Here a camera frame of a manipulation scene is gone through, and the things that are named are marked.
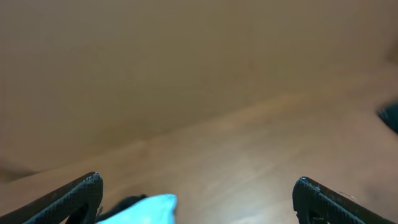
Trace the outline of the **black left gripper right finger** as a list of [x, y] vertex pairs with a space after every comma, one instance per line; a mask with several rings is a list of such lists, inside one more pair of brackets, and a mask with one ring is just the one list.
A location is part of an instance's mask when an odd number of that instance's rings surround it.
[[308, 177], [296, 181], [292, 202], [300, 224], [394, 224]]

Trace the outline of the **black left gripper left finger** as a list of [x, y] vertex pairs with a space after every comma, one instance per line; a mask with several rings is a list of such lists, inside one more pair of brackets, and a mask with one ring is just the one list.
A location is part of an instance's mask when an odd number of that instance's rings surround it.
[[41, 224], [66, 221], [76, 224], [95, 222], [103, 198], [103, 180], [89, 172], [64, 186], [1, 216], [1, 223]]

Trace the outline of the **light blue printed t-shirt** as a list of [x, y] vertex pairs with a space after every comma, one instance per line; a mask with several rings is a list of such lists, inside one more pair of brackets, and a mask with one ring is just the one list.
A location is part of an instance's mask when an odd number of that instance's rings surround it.
[[175, 224], [177, 196], [160, 194], [147, 197], [100, 224]]

